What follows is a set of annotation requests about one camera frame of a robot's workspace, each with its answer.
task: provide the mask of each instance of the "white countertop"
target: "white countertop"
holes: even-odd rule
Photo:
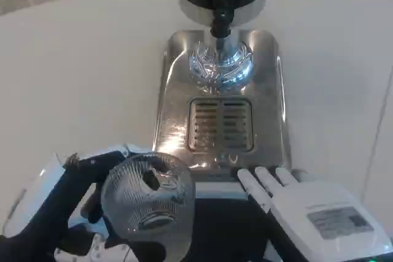
[[[393,64],[393,0],[267,0],[293,164],[364,187]],[[152,145],[177,0],[61,0],[0,18],[0,220],[51,154]]]

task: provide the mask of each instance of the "drip tray grate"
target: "drip tray grate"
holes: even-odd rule
[[[251,104],[246,99],[194,99],[190,105],[188,143],[196,152],[237,150],[254,144]]]

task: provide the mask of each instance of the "robotic arm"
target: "robotic arm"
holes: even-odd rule
[[[284,262],[393,261],[391,240],[350,192],[328,182],[298,182],[284,168],[275,173],[257,167],[255,177],[245,169],[238,177]]]
[[[72,247],[64,240],[80,227],[92,233],[90,240],[84,236],[89,240],[87,252],[77,253],[85,255],[84,261],[163,261],[165,253],[160,245],[122,244],[105,224],[97,198],[112,168],[144,152],[133,145],[120,145],[81,159],[73,155],[64,166],[59,161],[50,163],[23,193],[4,226],[5,236],[0,236],[2,261],[76,261],[76,256],[59,248]],[[93,194],[81,210],[76,209],[93,184]]]

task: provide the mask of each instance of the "clear glass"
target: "clear glass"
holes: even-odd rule
[[[155,241],[165,261],[180,261],[191,244],[195,184],[187,166],[163,153],[127,159],[109,173],[101,193],[115,232],[129,241]]]

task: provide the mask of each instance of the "label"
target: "label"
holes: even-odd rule
[[[323,210],[307,215],[323,239],[374,231],[372,226],[353,207]]]

